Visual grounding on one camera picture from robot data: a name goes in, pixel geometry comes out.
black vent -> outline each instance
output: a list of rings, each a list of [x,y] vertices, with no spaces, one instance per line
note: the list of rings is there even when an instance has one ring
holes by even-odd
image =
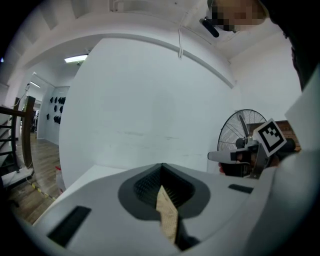
[[[139,220],[159,220],[157,197],[163,186],[181,219],[198,216],[210,200],[210,190],[202,181],[166,163],[155,164],[124,181],[119,188],[121,205]]]
[[[156,208],[157,196],[163,186],[176,208],[182,206],[195,193],[195,187],[169,169],[154,170],[134,184],[133,191],[139,200]]]

fan grille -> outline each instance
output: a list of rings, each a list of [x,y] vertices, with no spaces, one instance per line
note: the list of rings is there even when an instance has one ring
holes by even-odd
[[[247,137],[245,134],[245,129],[241,123],[240,116],[243,117],[249,136],[252,136],[250,132],[259,126],[255,124],[263,124],[266,122],[266,119],[260,113],[252,109],[243,109],[237,111],[225,122],[221,129],[217,147],[218,151],[236,150],[236,140]]]

wooden floor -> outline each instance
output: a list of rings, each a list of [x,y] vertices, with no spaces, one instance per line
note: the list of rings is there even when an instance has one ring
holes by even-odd
[[[30,141],[34,175],[29,181],[34,183],[43,192],[57,198],[59,190],[56,184],[55,166],[60,167],[59,146],[44,139],[36,139],[34,133],[31,134]],[[17,146],[17,156],[23,160],[21,146]],[[31,224],[53,202],[51,199],[45,198],[43,194],[34,189],[28,182],[14,187],[9,193],[9,199],[15,200],[19,204],[19,208],[12,205],[13,212]]]

white backdrop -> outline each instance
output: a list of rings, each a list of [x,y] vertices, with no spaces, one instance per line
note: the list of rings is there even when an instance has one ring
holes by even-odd
[[[208,69],[124,38],[98,43],[67,97],[59,138],[67,187],[93,164],[172,163],[205,172],[207,154],[234,112],[231,89]]]

electric fan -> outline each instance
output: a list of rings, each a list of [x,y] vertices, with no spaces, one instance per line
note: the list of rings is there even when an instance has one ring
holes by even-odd
[[[217,150],[223,151],[244,148],[246,139],[253,135],[254,129],[266,121],[260,113],[252,109],[237,111],[230,116],[223,125]]]

